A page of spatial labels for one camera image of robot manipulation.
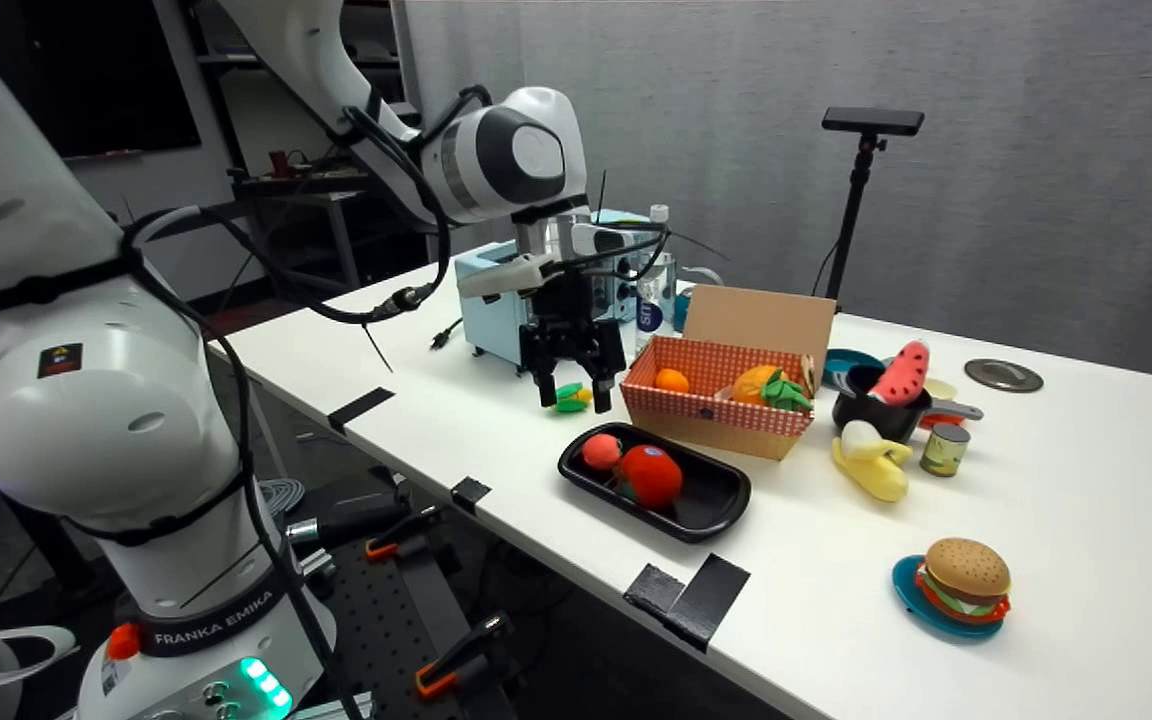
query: white table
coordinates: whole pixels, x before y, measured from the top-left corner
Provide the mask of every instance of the white table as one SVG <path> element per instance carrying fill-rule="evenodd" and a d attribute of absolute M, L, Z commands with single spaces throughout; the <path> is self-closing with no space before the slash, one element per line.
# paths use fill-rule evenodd
<path fill-rule="evenodd" d="M 431 273 L 332 305 L 371 309 Z M 916 465 L 919 430 L 909 497 L 874 501 L 832 464 L 833 393 L 824 391 L 786 460 L 705 450 L 744 469 L 755 492 L 727 533 L 689 546 L 558 473 L 574 437 L 627 420 L 620 393 L 611 414 L 551 414 L 530 378 L 471 357 L 460 333 L 430 351 L 460 316 L 453 286 L 448 278 L 420 311 L 372 328 L 394 374 L 361 329 L 308 311 L 230 340 L 262 386 L 319 423 L 378 386 L 396 393 L 346 425 L 349 442 L 439 497 L 467 477 L 488 484 L 479 523 L 664 637 L 621 597 L 644 564 L 687 583 L 714 552 L 749 570 L 708 652 L 687 652 L 795 719 L 1152 717 L 1151 376 L 838 316 L 831 346 L 884 356 L 924 338 L 931 374 L 982 407 L 960 473 L 938 479 Z M 982 356 L 1028 365 L 1047 386 L 1034 395 L 984 388 L 963 373 Z M 579 379 L 575 364 L 558 370 L 559 384 Z M 947 536 L 986 541 L 1011 567 L 1011 615 L 987 642 L 930 632 L 893 592 L 895 561 Z"/>

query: black tray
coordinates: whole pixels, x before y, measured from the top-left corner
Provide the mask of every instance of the black tray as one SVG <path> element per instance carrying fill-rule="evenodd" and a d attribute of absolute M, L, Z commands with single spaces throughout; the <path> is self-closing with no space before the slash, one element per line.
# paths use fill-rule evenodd
<path fill-rule="evenodd" d="M 639 445 L 654 445 L 660 450 L 666 450 L 669 457 L 677 462 L 682 469 L 682 493 L 673 501 L 670 510 L 649 510 L 630 498 L 620 495 L 611 470 L 594 470 L 585 464 L 579 448 L 586 439 L 598 433 L 616 438 L 626 452 Z M 662 529 L 681 541 L 703 541 L 721 533 L 736 523 L 749 505 L 749 475 L 727 465 L 726 462 L 700 455 L 690 447 L 624 423 L 599 425 L 573 439 L 567 450 L 558 457 L 558 471 L 577 487 L 594 493 L 596 497 L 620 507 L 637 520 Z"/>

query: black camera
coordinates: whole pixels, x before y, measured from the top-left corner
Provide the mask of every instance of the black camera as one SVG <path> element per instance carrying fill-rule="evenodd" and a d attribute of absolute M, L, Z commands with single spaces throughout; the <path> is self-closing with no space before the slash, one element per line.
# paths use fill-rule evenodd
<path fill-rule="evenodd" d="M 923 127 L 923 118 L 916 109 L 828 108 L 820 118 L 820 127 L 861 135 L 914 137 Z"/>

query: red button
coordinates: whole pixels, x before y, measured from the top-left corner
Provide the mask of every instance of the red button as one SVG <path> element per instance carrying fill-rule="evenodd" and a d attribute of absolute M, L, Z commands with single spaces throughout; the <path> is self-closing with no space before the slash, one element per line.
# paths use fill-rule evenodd
<path fill-rule="evenodd" d="M 141 627 L 132 623 L 123 623 L 114 628 L 109 634 L 109 644 L 105 646 L 105 654 L 111 660 L 127 660 L 128 657 L 141 652 Z"/>

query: banana toy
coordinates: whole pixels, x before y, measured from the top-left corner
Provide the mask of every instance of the banana toy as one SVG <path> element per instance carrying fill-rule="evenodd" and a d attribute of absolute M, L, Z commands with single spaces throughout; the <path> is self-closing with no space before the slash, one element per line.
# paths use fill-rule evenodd
<path fill-rule="evenodd" d="M 872 497 L 896 502 L 909 491 L 901 462 L 914 454 L 908 446 L 884 439 L 866 420 L 850 420 L 842 437 L 833 438 L 833 461 Z"/>

